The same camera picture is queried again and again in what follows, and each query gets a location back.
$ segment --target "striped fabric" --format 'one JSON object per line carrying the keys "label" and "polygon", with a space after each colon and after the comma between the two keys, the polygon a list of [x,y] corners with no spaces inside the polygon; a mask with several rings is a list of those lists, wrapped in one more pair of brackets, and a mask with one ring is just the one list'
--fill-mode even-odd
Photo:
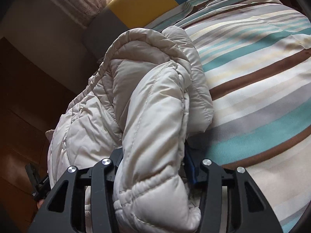
{"label": "striped fabric", "polygon": [[186,30],[215,115],[193,148],[247,167],[284,233],[311,200],[311,24],[279,0],[189,0],[149,28]]}

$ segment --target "bed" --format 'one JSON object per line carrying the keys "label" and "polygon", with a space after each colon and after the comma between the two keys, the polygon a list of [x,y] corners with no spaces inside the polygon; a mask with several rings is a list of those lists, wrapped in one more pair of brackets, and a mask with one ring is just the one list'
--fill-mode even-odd
{"label": "bed", "polygon": [[290,232],[311,200],[308,18],[279,0],[179,0],[147,20],[124,23],[112,13],[115,3],[86,31],[85,45],[103,56],[111,44],[100,41],[103,18],[114,20],[112,39],[134,27],[183,28],[200,55],[215,109],[208,130],[188,137],[189,145],[223,167],[246,167]]}

